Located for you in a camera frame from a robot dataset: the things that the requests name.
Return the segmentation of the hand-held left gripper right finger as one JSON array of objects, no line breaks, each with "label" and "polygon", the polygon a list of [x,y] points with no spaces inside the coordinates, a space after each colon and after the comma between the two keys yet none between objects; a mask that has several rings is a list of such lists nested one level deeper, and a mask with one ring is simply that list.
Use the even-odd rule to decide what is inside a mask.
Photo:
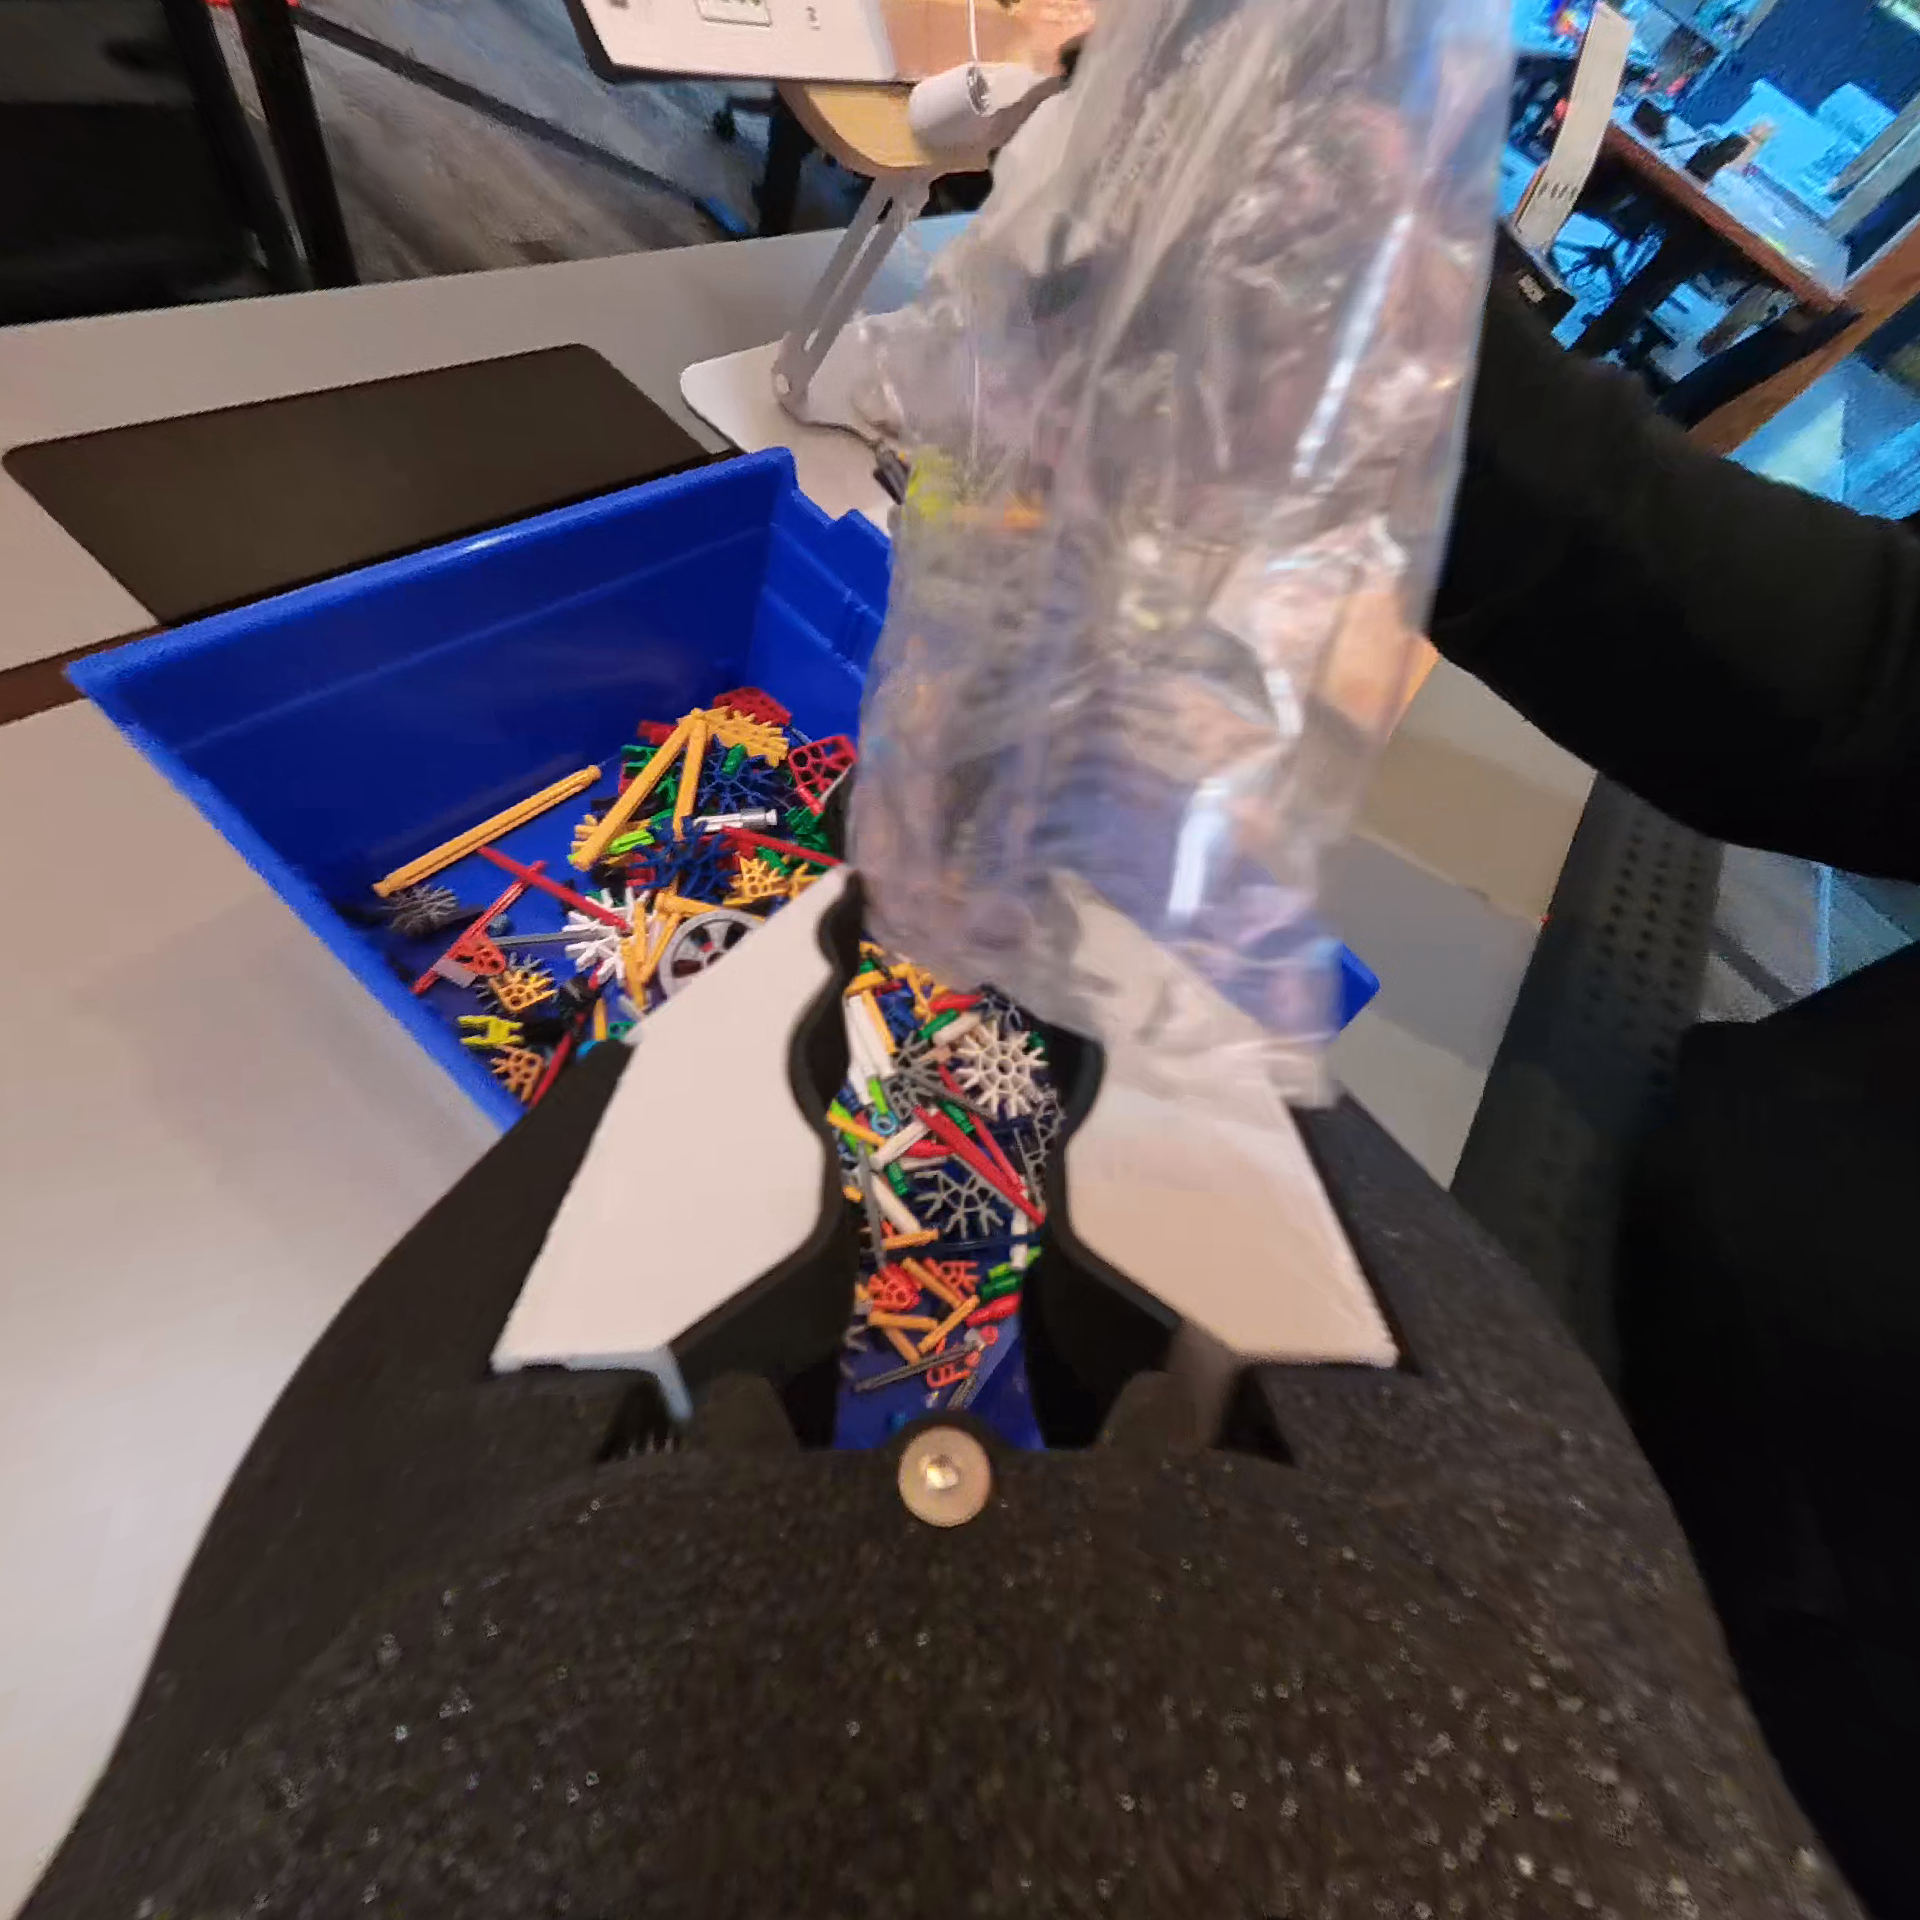
[{"label": "hand-held left gripper right finger", "polygon": [[1065,1099],[1035,1282],[1047,1440],[1086,1445],[1141,1376],[1170,1374],[1214,1438],[1257,1367],[1397,1367],[1296,1115],[1328,1097],[1337,946],[1307,928],[1264,1024],[1104,901],[1061,901],[1045,935]]}]

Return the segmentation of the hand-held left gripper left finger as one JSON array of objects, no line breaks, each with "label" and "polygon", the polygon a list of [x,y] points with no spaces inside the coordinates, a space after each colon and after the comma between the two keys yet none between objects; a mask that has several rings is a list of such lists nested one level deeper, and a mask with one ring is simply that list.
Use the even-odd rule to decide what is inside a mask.
[{"label": "hand-held left gripper left finger", "polygon": [[642,1022],[491,1351],[491,1371],[645,1374],[690,1417],[750,1289],[832,1225],[825,1125],[795,1088],[802,1019],[832,994],[816,882]]}]

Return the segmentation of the pile of colourful construction pieces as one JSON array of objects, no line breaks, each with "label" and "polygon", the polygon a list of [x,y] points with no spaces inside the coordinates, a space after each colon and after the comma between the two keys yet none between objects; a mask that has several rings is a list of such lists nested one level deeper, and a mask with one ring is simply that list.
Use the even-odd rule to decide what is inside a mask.
[{"label": "pile of colourful construction pieces", "polygon": [[[729,688],[640,722],[613,770],[587,763],[379,875],[352,917],[530,1118],[567,1070],[622,1072],[645,1019],[839,873],[855,759],[848,736]],[[793,1074],[837,1207],[731,1335],[789,1333],[800,1365],[834,1355],[841,1447],[937,1410],[1019,1429],[1019,1312],[1063,1125],[1038,1029],[862,933],[848,983],[802,1019]]]}]

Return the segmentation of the blue plastic bin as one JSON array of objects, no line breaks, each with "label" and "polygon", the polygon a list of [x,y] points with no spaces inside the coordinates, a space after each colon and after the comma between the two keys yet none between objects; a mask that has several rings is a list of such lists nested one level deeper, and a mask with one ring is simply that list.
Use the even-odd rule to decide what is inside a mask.
[{"label": "blue plastic bin", "polygon": [[[73,681],[457,1086],[512,1125],[521,1115],[491,1072],[466,1063],[402,985],[389,939],[352,917],[352,901],[562,775],[613,770],[640,722],[754,686],[809,736],[855,745],[834,811],[855,907],[837,907],[825,935],[846,985],[862,933],[894,949],[871,926],[850,853],[891,574],[880,528],[857,512],[830,519],[791,453],[773,448],[213,615],[94,656]],[[992,990],[1026,1013],[992,985],[958,990]],[[1029,1019],[1054,1070],[1047,1029]],[[1045,1191],[1040,1211],[1042,1255],[1019,1312],[1029,1415],[1015,1438],[1031,1445],[1049,1445],[1035,1403]],[[722,1333],[711,1351],[741,1362],[727,1374],[777,1385],[834,1365],[827,1349],[800,1365],[789,1333]]]}]

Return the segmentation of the clear plastic bag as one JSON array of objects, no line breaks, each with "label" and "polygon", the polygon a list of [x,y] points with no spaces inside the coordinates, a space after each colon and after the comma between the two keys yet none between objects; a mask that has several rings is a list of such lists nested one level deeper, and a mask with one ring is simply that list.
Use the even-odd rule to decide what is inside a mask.
[{"label": "clear plastic bag", "polygon": [[907,459],[873,930],[1257,1120],[1323,1097],[1323,855],[1449,533],[1509,5],[1102,5],[855,395]]}]

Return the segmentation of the person's right forearm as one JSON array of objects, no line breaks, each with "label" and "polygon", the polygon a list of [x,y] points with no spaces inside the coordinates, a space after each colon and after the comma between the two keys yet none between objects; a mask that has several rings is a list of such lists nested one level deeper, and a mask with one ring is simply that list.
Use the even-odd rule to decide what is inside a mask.
[{"label": "person's right forearm", "polygon": [[1918,880],[1918,539],[1751,473],[1495,283],[1431,645],[1721,843]]}]

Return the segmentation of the black perforated panel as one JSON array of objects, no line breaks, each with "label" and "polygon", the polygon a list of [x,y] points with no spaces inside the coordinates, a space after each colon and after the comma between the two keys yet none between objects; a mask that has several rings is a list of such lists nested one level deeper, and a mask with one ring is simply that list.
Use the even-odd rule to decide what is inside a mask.
[{"label": "black perforated panel", "polygon": [[1451,1193],[1618,1383],[1621,1216],[1698,1013],[1721,843],[1598,777]]}]

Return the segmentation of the person's black-clad torso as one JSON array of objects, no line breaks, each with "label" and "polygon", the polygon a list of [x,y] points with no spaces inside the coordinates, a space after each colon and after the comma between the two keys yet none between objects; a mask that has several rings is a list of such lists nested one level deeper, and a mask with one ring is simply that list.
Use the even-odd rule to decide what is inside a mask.
[{"label": "person's black-clad torso", "polygon": [[1678,1049],[1618,1232],[1623,1401],[1787,1785],[1918,1913],[1918,951]]}]

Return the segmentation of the white book stand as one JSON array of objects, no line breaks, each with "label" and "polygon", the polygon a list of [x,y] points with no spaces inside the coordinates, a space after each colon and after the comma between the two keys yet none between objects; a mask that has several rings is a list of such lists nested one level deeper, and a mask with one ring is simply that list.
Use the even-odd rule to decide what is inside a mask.
[{"label": "white book stand", "polygon": [[800,167],[818,153],[866,192],[773,343],[686,366],[679,395],[743,453],[789,448],[802,489],[832,512],[864,507],[896,421],[859,398],[857,329],[873,295],[910,297],[928,256],[912,224],[946,181],[990,176],[999,149],[1067,85],[1090,5],[855,5],[889,41],[889,80],[775,85],[759,233],[786,231]]}]

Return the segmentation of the printed instruction board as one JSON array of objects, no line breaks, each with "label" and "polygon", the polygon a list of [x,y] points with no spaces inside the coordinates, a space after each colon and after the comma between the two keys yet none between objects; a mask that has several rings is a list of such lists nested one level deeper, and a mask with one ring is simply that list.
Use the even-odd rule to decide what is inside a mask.
[{"label": "printed instruction board", "polygon": [[875,2],[567,2],[606,80],[901,80]]}]

